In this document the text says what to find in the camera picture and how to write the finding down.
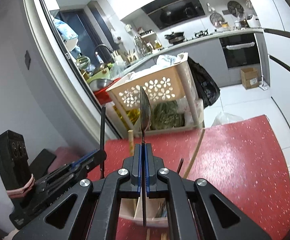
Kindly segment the cardboard box on floor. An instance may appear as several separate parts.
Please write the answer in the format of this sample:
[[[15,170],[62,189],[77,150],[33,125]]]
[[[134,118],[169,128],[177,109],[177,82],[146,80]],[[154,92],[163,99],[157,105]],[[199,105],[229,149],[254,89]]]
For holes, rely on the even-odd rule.
[[[240,70],[242,85],[245,89],[252,89],[258,87],[258,69],[249,67]]]

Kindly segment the black built-in oven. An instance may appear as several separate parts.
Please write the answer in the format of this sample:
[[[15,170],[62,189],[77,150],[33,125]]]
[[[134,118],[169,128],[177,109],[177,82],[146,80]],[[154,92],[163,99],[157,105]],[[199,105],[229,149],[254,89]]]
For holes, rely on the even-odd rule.
[[[221,37],[219,40],[223,49],[227,68],[260,64],[254,33]]]

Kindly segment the black range hood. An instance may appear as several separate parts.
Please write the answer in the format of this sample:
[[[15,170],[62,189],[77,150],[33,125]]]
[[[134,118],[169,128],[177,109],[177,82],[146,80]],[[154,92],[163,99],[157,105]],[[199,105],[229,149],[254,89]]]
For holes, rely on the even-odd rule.
[[[159,29],[205,16],[199,0],[154,0],[141,9]]]

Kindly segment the beige flower-pattern storage rack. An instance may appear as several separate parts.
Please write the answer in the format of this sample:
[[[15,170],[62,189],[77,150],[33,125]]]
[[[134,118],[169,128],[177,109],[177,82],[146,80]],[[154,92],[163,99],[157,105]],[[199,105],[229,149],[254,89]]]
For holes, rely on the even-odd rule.
[[[140,72],[131,72],[123,76],[107,89],[107,93],[126,122],[127,129],[140,136],[140,87],[148,96],[151,110],[161,102],[176,101],[178,113],[184,113],[185,125],[178,128],[152,130],[150,133],[164,133],[201,129],[204,122],[202,99],[195,88],[188,65],[188,53],[177,56],[159,56],[157,63]]]

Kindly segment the green vegetables bag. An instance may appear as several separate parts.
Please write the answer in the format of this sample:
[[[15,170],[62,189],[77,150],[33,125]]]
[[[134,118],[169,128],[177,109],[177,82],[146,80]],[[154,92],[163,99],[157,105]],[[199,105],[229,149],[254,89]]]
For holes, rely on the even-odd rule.
[[[178,113],[176,101],[161,102],[153,107],[150,124],[152,130],[178,128],[184,125],[184,113]]]

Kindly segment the kitchen sink faucet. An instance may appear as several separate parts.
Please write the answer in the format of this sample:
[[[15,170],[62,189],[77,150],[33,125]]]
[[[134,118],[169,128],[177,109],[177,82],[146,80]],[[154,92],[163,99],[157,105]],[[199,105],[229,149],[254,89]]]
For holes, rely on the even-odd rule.
[[[112,57],[113,50],[108,48],[106,44],[99,44],[94,48],[95,57],[99,56],[103,63],[114,63]]]

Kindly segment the black wok on stove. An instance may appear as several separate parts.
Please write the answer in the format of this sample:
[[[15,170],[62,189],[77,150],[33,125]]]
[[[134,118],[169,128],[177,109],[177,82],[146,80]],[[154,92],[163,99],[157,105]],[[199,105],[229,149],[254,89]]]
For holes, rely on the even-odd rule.
[[[170,44],[182,42],[185,39],[184,32],[172,32],[171,34],[166,34],[165,39],[167,39]]]

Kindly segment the dark brown plastic spoon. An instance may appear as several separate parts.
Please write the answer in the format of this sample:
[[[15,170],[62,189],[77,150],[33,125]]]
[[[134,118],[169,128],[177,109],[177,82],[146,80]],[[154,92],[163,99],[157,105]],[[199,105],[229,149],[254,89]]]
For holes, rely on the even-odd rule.
[[[143,226],[147,226],[147,214],[146,214],[146,174],[145,174],[145,134],[146,130],[150,124],[150,102],[146,91],[141,86],[140,87],[140,128],[142,133],[142,219],[143,219]]]

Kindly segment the black garbage bag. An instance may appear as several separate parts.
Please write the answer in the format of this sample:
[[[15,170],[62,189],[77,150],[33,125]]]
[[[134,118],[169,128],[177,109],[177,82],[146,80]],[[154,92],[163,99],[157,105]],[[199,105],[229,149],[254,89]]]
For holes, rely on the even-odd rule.
[[[199,98],[202,99],[204,108],[212,106],[220,97],[220,89],[206,69],[188,57],[188,65],[194,80]]]

